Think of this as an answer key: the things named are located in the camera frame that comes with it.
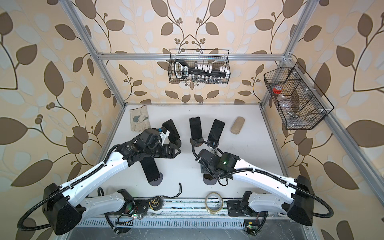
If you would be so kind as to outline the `phone with green case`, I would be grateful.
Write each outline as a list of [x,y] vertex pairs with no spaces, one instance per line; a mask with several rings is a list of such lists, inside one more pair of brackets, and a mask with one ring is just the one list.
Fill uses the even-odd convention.
[[159,169],[156,165],[154,158],[151,158],[151,157],[143,158],[143,160],[141,161],[141,166],[148,182],[156,181],[161,177],[161,174],[159,172]]

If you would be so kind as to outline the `grey phone stand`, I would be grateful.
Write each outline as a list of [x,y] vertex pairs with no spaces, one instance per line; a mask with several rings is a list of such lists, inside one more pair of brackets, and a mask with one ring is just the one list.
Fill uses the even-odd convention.
[[157,186],[159,186],[159,185],[162,183],[163,178],[164,178],[163,174],[160,173],[160,177],[159,177],[158,179],[155,179],[155,180],[153,180],[153,181],[150,181],[149,184],[150,184],[151,186],[153,186],[153,187],[157,187]]

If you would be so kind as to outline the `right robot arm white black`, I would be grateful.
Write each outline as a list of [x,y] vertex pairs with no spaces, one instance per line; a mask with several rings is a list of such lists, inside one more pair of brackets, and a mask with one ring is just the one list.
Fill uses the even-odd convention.
[[313,218],[329,219],[334,216],[332,207],[316,196],[308,178],[299,175],[297,178],[284,177],[251,165],[234,154],[223,152],[217,146],[205,144],[216,151],[206,149],[196,152],[192,145],[192,153],[208,174],[218,182],[221,180],[237,180],[265,190],[276,197],[274,203],[262,205],[255,193],[248,191],[243,198],[247,207],[254,212],[277,211],[287,215],[291,220],[304,226],[312,226]]

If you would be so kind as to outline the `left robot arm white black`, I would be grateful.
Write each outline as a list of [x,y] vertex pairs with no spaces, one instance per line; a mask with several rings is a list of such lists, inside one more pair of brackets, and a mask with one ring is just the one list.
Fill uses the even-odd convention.
[[[75,228],[82,220],[109,212],[117,212],[129,199],[126,190],[90,198],[89,194],[112,176],[144,158],[174,159],[181,153],[175,144],[166,144],[170,132],[166,128],[146,129],[132,140],[114,145],[105,159],[82,175],[58,186],[51,184],[44,190],[42,201],[31,207],[18,221],[17,228],[33,232],[52,228],[60,236]],[[48,224],[28,227],[25,220],[39,207]]]

